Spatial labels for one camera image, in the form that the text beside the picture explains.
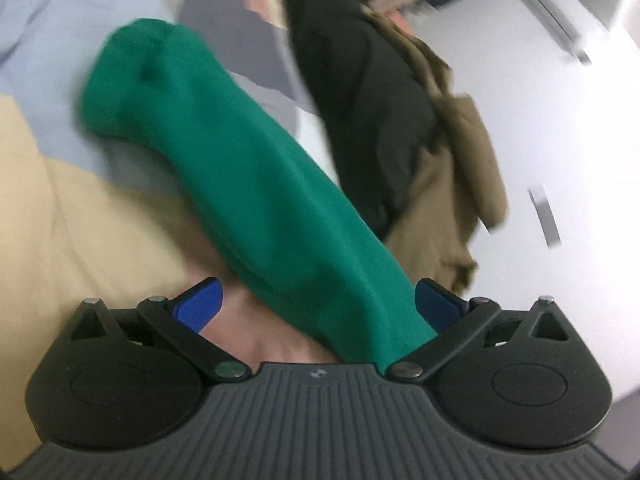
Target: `metal screw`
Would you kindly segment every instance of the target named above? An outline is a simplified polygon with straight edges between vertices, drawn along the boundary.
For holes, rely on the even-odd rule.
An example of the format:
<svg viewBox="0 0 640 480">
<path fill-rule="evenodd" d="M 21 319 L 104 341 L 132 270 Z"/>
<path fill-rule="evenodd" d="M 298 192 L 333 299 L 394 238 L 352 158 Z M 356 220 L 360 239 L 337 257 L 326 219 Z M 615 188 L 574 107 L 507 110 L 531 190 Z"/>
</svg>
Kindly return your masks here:
<svg viewBox="0 0 640 480">
<path fill-rule="evenodd" d="M 409 361 L 400 361 L 391 367 L 391 375 L 403 379 L 415 379 L 419 377 L 423 371 L 419 364 L 410 363 Z"/>
<path fill-rule="evenodd" d="M 246 366 L 238 361 L 223 361 L 216 365 L 216 374 L 225 379 L 238 379 L 246 373 Z"/>
</svg>

